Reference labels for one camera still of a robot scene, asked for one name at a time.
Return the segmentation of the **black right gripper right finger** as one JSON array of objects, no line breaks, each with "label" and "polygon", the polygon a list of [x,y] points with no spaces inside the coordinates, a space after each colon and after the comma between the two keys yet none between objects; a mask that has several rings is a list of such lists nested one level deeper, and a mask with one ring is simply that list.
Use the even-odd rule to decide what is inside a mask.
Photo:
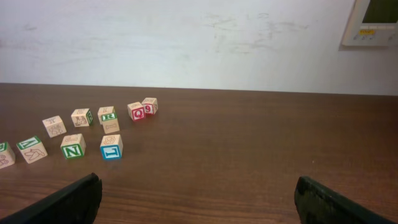
[{"label": "black right gripper right finger", "polygon": [[394,224],[307,176],[298,178],[294,202],[302,224]]}]

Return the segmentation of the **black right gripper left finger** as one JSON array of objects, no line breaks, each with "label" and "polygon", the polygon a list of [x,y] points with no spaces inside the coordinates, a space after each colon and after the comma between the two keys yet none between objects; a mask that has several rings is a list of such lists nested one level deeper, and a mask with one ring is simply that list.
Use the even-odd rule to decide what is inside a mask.
[{"label": "black right gripper left finger", "polygon": [[94,222],[102,199],[102,181],[94,173],[1,219],[1,223]]}]

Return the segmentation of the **wooden block green N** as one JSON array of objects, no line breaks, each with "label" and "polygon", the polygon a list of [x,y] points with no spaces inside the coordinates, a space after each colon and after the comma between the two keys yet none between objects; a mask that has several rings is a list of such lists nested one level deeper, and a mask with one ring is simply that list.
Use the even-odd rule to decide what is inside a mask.
[{"label": "wooden block green N", "polygon": [[86,142],[82,134],[65,136],[60,146],[65,159],[81,158],[85,155]]}]

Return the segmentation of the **wooden block blue L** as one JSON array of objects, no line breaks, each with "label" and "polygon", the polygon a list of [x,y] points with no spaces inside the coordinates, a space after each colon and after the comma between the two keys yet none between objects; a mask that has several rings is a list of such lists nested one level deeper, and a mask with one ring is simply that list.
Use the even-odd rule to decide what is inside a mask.
[{"label": "wooden block blue L", "polygon": [[123,154],[121,135],[115,134],[103,136],[100,150],[104,160],[121,159]]}]

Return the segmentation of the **wooden block green V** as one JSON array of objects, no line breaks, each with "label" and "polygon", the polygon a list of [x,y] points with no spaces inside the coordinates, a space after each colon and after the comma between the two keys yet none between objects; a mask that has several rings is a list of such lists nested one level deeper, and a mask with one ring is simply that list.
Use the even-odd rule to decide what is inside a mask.
[{"label": "wooden block green V", "polygon": [[18,142],[16,146],[28,164],[48,156],[42,141],[37,136]]}]

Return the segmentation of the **wooden block green R edge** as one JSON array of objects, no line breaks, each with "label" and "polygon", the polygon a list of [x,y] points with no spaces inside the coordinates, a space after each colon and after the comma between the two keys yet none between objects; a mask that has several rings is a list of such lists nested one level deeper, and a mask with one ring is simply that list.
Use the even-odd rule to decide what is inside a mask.
[{"label": "wooden block green R edge", "polygon": [[16,156],[8,142],[3,142],[0,145],[0,168],[9,167],[15,164]]}]

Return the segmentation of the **wooden block blue side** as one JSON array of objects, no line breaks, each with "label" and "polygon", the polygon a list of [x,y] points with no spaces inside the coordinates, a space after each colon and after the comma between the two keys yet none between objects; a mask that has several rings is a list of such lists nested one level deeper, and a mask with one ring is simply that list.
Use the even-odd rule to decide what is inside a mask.
[{"label": "wooden block blue side", "polygon": [[42,122],[50,138],[65,134],[67,132],[66,127],[60,116],[47,118],[44,119]]}]

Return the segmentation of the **wooden block green side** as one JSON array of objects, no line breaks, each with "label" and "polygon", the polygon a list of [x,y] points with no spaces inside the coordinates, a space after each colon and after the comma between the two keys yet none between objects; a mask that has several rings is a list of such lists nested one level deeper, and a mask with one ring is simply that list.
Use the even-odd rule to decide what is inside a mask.
[{"label": "wooden block green side", "polygon": [[71,114],[71,119],[74,127],[85,127],[93,124],[93,116],[89,108],[76,109]]}]

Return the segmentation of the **wooden block red Q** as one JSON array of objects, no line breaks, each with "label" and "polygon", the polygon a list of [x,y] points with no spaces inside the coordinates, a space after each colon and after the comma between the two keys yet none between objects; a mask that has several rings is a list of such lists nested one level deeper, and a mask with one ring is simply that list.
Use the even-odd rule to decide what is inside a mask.
[{"label": "wooden block red Q", "polygon": [[130,103],[127,105],[128,114],[133,121],[138,121],[146,117],[144,106],[140,102]]}]

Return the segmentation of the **wooden block red 9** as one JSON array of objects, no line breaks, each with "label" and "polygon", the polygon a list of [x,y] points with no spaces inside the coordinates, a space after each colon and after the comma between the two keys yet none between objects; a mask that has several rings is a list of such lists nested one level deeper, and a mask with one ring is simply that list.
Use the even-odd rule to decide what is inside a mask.
[{"label": "wooden block red 9", "polygon": [[159,108],[157,98],[145,98],[141,104],[146,114],[156,114]]}]

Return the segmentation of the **beige wall control panel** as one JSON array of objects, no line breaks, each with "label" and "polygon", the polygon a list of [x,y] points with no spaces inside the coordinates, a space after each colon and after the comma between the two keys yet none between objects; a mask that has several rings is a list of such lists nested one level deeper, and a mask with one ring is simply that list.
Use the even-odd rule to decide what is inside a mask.
[{"label": "beige wall control panel", "polygon": [[397,45],[397,0],[355,0],[341,44],[345,47]]}]

